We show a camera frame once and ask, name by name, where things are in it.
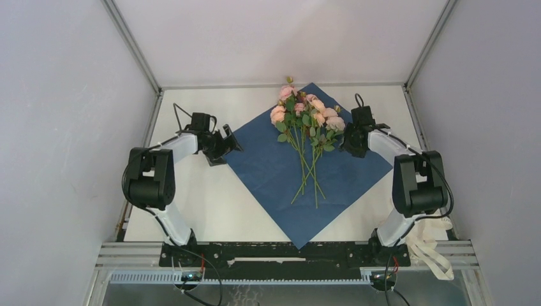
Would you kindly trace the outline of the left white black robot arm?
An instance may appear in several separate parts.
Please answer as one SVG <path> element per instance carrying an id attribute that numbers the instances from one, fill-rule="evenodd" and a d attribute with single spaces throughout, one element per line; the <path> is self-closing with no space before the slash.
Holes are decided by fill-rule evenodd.
<path id="1" fill-rule="evenodd" d="M 185 266 L 195 264 L 199 248 L 190 243 L 193 230 L 172 203 L 175 198 L 175 165 L 203 152 L 210 166 L 226 164 L 225 156 L 242 147 L 230 126 L 220 130 L 184 129 L 152 147 L 133 147 L 124 169 L 121 187 L 128 203 L 151 214 L 165 234 L 165 242 L 177 246 L 175 258 Z"/>

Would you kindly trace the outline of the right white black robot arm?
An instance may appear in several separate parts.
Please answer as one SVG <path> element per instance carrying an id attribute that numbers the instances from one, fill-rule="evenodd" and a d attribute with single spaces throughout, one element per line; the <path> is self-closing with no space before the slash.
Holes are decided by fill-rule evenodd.
<path id="1" fill-rule="evenodd" d="M 394 257 L 393 247 L 403 244 L 417 222 L 439 219 L 436 212 L 442 208 L 446 210 L 443 217 L 453 210 L 454 195 L 439 152 L 414 149 L 385 124 L 347 124 L 340 148 L 359 158 L 374 152 L 392 165 L 394 208 L 374 231 L 378 242 L 368 249 L 374 264 L 386 265 Z"/>

